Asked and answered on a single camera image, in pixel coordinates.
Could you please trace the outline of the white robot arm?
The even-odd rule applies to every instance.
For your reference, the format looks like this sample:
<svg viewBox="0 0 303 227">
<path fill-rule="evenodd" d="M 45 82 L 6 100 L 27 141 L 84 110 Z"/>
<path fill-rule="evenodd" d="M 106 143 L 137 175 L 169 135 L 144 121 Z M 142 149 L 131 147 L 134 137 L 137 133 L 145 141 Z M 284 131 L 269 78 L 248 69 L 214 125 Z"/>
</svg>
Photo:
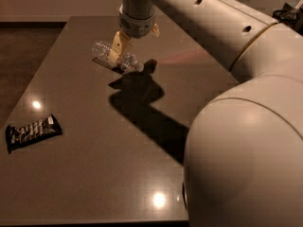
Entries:
<svg viewBox="0 0 303 227">
<path fill-rule="evenodd" d="M 162 10 L 239 81 L 195 117 L 189 227 L 303 227 L 303 37 L 236 0 L 122 0 L 113 49 Z"/>
</svg>

